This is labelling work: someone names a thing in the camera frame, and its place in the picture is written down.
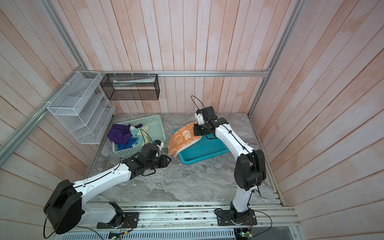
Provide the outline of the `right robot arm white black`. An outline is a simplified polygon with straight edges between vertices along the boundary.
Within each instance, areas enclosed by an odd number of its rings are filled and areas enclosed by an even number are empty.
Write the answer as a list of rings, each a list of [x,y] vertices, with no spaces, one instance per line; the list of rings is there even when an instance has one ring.
[[[252,193],[259,192],[259,186],[267,178],[263,151],[247,145],[226,119],[217,117],[213,107],[197,110],[195,117],[195,136],[213,135],[224,143],[236,160],[234,178],[238,188],[231,211],[236,215],[249,212]]]

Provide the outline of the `orange bunny print towel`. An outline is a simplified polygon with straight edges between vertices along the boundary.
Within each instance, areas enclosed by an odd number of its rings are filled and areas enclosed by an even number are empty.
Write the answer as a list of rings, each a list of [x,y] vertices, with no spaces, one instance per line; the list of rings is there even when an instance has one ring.
[[[192,122],[176,130],[168,143],[170,156],[176,157],[181,151],[197,143],[202,137],[196,136],[194,127],[197,122]]]

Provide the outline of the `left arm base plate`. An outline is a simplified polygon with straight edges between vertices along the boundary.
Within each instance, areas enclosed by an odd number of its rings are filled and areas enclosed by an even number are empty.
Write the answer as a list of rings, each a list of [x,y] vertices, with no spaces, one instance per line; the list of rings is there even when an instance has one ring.
[[[128,228],[134,229],[138,225],[139,212],[117,213],[109,223],[98,223],[97,229]]]

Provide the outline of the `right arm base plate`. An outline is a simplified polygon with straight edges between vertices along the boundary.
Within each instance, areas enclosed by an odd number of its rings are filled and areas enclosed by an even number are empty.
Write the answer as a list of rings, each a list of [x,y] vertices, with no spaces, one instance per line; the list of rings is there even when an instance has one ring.
[[[245,212],[238,213],[235,209],[223,210],[215,209],[215,215],[217,216],[217,222],[219,226],[234,226],[234,225],[257,225],[257,219],[255,212],[252,209],[248,209]]]

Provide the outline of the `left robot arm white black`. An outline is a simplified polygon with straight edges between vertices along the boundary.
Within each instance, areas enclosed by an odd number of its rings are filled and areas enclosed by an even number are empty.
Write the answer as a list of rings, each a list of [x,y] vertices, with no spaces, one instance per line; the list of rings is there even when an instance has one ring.
[[[121,207],[108,202],[92,208],[88,202],[98,194],[137,176],[153,175],[157,169],[166,168],[172,159],[162,154],[161,141],[145,144],[142,149],[128,158],[120,158],[119,164],[84,180],[60,182],[44,206],[45,223],[50,223],[57,235],[65,234],[83,224],[106,224],[121,228],[127,218]]]

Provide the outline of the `light green plastic basket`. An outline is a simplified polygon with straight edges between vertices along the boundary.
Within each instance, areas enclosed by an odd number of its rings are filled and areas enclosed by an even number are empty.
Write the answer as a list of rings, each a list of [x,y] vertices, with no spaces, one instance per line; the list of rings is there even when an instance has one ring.
[[[120,122],[118,124],[126,125],[126,126],[127,125],[136,126],[138,124],[142,124],[143,128],[148,127],[148,131],[147,131],[147,133],[149,134],[148,140],[150,140],[150,137],[152,140],[160,140],[162,142],[165,141],[166,139],[166,135],[164,132],[163,123],[160,115],[152,115],[149,117]],[[118,157],[124,158],[124,157],[132,156],[133,154],[139,152],[142,149],[144,144],[145,144],[144,141],[142,141],[141,144],[134,144],[130,148],[119,150],[118,145],[116,145],[115,143],[112,143],[112,149],[114,154],[116,154]]]

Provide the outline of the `yellow teal hippo towel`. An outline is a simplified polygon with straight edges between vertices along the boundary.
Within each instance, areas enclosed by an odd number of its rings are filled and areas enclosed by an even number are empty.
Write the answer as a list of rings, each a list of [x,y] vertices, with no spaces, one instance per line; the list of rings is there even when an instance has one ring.
[[[150,142],[148,135],[149,126],[143,126],[141,128],[130,126],[130,132],[135,142],[132,147],[139,147]]]

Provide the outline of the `teal plastic basket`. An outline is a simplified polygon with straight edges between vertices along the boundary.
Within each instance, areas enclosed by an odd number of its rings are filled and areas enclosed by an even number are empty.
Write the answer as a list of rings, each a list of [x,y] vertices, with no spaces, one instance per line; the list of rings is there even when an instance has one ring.
[[[198,142],[178,153],[182,163],[193,164],[229,152],[220,139],[213,139],[213,134],[209,135],[209,138],[202,137]]]

